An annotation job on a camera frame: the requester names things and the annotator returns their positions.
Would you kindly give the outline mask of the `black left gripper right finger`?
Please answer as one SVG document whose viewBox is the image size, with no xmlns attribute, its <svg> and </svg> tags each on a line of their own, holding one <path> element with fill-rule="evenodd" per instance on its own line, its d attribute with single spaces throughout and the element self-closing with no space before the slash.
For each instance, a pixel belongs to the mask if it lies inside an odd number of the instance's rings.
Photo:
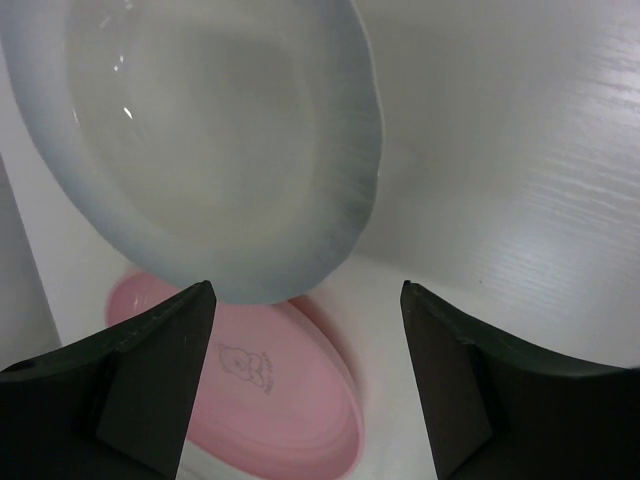
<svg viewBox="0 0 640 480">
<path fill-rule="evenodd" d="M 639 372 L 522 340 L 405 282 L 402 320 L 440 479 L 635 479 Z"/>
</svg>

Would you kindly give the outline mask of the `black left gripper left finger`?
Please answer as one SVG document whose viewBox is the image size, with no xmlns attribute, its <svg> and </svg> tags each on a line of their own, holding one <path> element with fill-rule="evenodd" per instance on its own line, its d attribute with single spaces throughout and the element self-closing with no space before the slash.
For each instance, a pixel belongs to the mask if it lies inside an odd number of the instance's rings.
<svg viewBox="0 0 640 480">
<path fill-rule="evenodd" d="M 2 370 L 2 478 L 175 478 L 216 303 L 196 283 Z"/>
</svg>

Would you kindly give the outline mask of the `translucent white plate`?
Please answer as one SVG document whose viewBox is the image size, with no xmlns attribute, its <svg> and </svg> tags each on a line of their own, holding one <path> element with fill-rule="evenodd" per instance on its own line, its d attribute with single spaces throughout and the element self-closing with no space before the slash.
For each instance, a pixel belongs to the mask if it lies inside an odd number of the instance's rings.
<svg viewBox="0 0 640 480">
<path fill-rule="evenodd" d="M 383 119 L 350 1 L 5 1 L 41 159 L 116 250 L 235 304 L 314 288 L 376 199 Z"/>
</svg>

